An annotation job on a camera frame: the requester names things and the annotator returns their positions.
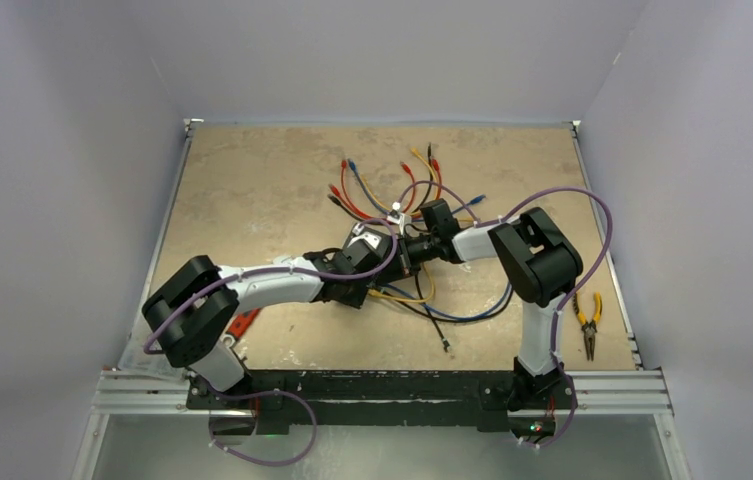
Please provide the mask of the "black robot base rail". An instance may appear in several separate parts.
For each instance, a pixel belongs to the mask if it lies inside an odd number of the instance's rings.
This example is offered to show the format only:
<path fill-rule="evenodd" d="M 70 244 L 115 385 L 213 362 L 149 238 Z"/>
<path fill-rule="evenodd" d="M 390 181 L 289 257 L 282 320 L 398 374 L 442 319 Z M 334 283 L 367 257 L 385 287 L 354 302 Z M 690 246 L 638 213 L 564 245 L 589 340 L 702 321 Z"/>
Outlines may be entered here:
<path fill-rule="evenodd" d="M 293 425 L 473 427 L 541 438 L 575 406 L 571 377 L 510 370 L 257 370 L 217 394 L 189 381 L 186 406 L 216 417 L 243 410 L 260 434 Z"/>

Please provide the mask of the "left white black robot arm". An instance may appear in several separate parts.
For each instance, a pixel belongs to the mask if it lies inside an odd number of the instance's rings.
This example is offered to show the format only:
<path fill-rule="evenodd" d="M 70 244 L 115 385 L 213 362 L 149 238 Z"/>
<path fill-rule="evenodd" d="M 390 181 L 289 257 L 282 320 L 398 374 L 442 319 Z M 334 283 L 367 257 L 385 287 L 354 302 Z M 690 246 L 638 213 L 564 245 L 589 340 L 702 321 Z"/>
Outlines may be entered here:
<path fill-rule="evenodd" d="M 248 370 L 222 340 L 236 315 L 284 303 L 338 302 L 358 308 L 368 284 L 398 250 L 393 232 L 358 225 L 339 249 L 269 265 L 218 266 L 206 255 L 196 256 L 144 303 L 151 334 L 143 350 L 195 372 L 224 408 L 239 408 L 250 395 Z"/>

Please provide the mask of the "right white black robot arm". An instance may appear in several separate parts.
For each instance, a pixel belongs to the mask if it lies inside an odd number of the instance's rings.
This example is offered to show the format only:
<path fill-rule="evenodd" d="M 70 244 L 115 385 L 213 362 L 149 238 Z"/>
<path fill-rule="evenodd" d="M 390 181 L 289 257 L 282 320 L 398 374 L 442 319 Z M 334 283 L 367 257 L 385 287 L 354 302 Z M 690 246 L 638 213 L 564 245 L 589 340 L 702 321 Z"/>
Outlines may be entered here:
<path fill-rule="evenodd" d="M 580 254 L 540 207 L 512 221 L 463 227 L 446 200 L 438 199 L 423 204 L 421 216 L 424 231 L 400 239 L 394 271 L 383 273 L 380 282 L 410 278 L 435 259 L 453 264 L 498 259 L 510 293 L 523 303 L 513 392 L 525 406 L 540 405 L 553 391 L 549 375 L 558 374 L 559 311 L 583 272 Z"/>

